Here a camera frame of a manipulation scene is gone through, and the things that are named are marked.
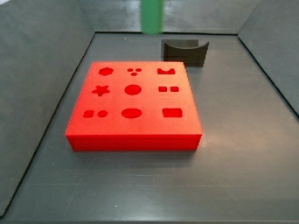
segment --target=shape sorter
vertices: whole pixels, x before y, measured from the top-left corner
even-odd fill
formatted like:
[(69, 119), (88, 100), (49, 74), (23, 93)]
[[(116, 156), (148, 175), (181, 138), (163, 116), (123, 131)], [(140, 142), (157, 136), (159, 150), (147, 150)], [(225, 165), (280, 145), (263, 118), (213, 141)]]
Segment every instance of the shape sorter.
[(93, 62), (65, 136), (75, 151), (196, 150), (201, 124), (181, 62)]

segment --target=rectangular hole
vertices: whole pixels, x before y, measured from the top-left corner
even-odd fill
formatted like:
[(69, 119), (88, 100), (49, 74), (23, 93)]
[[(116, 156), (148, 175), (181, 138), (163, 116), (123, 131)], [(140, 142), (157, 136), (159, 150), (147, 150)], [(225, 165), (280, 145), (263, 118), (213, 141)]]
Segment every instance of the rectangular hole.
[(180, 108), (164, 108), (163, 117), (183, 117), (183, 110)]

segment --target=star-shaped hole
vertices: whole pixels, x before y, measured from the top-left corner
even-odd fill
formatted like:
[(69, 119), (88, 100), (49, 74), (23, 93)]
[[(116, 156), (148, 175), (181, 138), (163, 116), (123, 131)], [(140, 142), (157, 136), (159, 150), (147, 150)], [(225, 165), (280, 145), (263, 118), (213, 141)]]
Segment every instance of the star-shaped hole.
[(97, 96), (101, 96), (103, 94), (108, 94), (109, 90), (108, 90), (108, 86), (96, 86), (96, 89), (91, 92), (92, 94), (97, 94)]

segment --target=circular hole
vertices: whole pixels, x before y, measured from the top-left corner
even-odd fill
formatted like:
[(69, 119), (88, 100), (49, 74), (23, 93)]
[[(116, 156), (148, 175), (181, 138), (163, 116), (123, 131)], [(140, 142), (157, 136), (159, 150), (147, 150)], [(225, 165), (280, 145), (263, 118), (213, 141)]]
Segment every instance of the circular hole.
[(105, 117), (108, 115), (108, 112), (105, 110), (100, 110), (97, 112), (97, 117)]
[(91, 118), (92, 116), (93, 116), (93, 110), (85, 110), (84, 114), (83, 114), (83, 117), (84, 118)]
[(127, 108), (121, 111), (121, 116), (124, 118), (137, 118), (143, 114), (141, 110), (139, 108)]
[(129, 85), (125, 87), (125, 93), (128, 95), (137, 95), (141, 92), (141, 88), (137, 85)]

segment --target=red block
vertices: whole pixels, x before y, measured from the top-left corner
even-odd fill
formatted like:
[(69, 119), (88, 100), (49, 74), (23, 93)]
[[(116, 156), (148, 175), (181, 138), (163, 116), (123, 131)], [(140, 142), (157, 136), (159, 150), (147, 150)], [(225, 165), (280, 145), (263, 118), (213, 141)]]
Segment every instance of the red block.
[(93, 62), (65, 131), (75, 151), (196, 150), (201, 124), (181, 62)]

